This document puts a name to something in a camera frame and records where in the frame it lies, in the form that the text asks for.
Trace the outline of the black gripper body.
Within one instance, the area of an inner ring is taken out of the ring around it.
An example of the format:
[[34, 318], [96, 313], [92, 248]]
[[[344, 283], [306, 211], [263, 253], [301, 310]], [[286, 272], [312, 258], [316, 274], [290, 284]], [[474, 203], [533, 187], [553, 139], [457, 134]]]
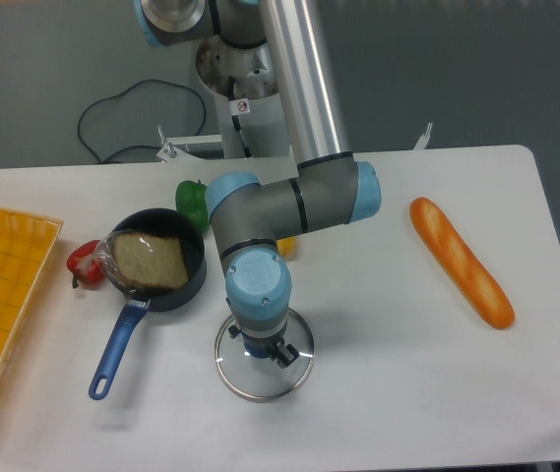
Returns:
[[273, 335], [259, 338], [259, 337], [254, 337], [254, 336], [251, 336], [251, 335], [247, 335], [236, 324], [231, 325], [227, 330], [227, 332], [229, 333], [229, 336], [232, 339], [234, 339], [238, 334], [241, 334], [242, 337], [243, 337], [243, 343], [244, 343], [244, 346], [245, 346], [245, 350], [250, 355], [252, 355], [253, 357], [258, 358], [258, 359], [269, 358], [268, 349], [270, 347], [275, 347], [275, 346], [277, 348], [279, 348], [279, 345], [281, 343], [284, 343], [285, 331], [286, 331], [286, 324], [283, 325]]

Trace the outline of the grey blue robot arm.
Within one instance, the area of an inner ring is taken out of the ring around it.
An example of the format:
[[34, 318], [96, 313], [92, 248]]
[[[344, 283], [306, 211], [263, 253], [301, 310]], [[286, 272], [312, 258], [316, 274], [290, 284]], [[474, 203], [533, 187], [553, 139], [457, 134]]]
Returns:
[[298, 351], [284, 340], [291, 278], [281, 239], [349, 224], [380, 208], [372, 165], [347, 139], [320, 8], [314, 1], [139, 1], [147, 40], [196, 40], [199, 79], [213, 94], [225, 155], [290, 152], [295, 177], [262, 184], [247, 172], [212, 181], [210, 224], [225, 274], [232, 336], [282, 367]]

